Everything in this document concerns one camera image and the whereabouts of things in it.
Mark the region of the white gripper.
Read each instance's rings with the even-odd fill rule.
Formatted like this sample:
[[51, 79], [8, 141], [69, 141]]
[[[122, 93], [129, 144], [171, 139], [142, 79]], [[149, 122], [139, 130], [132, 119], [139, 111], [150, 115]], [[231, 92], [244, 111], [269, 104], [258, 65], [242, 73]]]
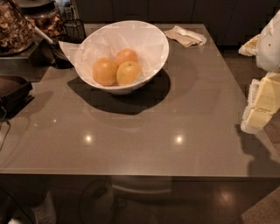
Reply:
[[242, 116], [241, 130], [257, 134], [280, 109], [280, 10], [238, 53], [256, 56], [257, 66], [269, 72], [261, 80], [252, 80]]

